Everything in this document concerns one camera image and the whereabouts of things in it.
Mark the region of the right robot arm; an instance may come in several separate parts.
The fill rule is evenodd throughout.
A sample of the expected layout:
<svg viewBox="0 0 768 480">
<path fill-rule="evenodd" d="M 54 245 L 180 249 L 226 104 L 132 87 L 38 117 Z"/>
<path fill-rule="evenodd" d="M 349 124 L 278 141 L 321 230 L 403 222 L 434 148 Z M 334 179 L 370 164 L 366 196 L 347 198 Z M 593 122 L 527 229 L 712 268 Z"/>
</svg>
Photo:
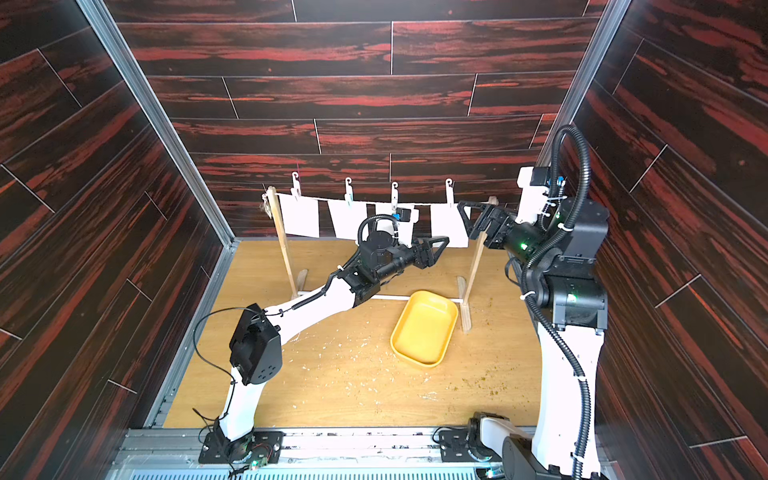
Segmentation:
<svg viewBox="0 0 768 480">
<path fill-rule="evenodd" d="M 597 252 L 608 232 L 609 212 L 589 199 L 591 157 L 582 132 L 560 127 L 555 142 L 571 138 L 579 160 L 574 195 L 558 174 L 560 154 L 551 152 L 549 178 L 534 185 L 555 211 L 547 227 L 522 209 L 510 212 L 490 203 L 457 205 L 469 238 L 486 238 L 504 249 L 516 275 L 521 301 L 536 329 L 542 355 L 541 396 L 532 436 L 509 420 L 478 413 L 468 444 L 479 456 L 497 455 L 506 479 L 598 479 L 594 438 L 596 374 L 608 327 L 608 295 L 594 275 Z"/>
</svg>

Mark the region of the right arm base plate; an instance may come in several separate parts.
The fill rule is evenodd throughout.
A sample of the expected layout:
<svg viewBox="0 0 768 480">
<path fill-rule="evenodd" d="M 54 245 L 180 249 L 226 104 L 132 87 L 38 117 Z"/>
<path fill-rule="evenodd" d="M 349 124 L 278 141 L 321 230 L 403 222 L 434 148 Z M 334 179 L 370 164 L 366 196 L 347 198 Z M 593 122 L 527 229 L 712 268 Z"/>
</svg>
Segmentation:
<svg viewBox="0 0 768 480">
<path fill-rule="evenodd" d="M 467 426 L 442 426 L 435 429 L 432 442 L 439 449 L 443 463 L 480 462 L 469 448 Z"/>
</svg>

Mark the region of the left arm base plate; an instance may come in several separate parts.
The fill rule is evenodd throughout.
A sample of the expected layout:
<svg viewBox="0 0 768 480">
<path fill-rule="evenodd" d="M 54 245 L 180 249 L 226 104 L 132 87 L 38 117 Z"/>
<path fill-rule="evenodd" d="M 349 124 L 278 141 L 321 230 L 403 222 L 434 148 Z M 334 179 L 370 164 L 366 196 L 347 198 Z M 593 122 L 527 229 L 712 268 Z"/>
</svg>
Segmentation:
<svg viewBox="0 0 768 480">
<path fill-rule="evenodd" d="M 209 432 L 198 463 L 252 467 L 275 464 L 279 461 L 284 436 L 282 431 L 253 430 L 237 440 L 229 440 L 218 430 Z"/>
</svg>

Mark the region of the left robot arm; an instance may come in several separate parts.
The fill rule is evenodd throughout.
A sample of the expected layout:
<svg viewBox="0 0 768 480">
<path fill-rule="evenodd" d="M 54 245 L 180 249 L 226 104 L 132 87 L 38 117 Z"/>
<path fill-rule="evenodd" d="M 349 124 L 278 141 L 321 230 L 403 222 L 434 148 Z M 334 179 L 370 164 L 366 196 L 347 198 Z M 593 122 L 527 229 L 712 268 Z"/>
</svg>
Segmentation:
<svg viewBox="0 0 768 480">
<path fill-rule="evenodd" d="M 265 309 L 257 304 L 245 308 L 229 342 L 231 399 L 217 421 L 225 440 L 234 442 L 251 433 L 264 386 L 282 367 L 283 345 L 320 321 L 371 299 L 406 268 L 434 266 L 448 244 L 441 236 L 416 238 L 407 246 L 386 231 L 376 232 L 358 242 L 352 257 L 322 287 Z"/>
</svg>

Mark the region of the yellow plastic tray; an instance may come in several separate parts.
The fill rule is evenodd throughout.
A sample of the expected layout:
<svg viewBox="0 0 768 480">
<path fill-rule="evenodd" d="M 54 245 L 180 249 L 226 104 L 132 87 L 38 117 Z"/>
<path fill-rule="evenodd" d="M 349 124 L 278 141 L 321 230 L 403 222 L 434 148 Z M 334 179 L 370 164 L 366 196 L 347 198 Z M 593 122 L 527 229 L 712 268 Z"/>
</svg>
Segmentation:
<svg viewBox="0 0 768 480">
<path fill-rule="evenodd" d="M 434 368 L 445 357 L 459 309 L 455 302 L 429 291 L 413 293 L 390 337 L 396 357 L 420 368 Z"/>
</svg>

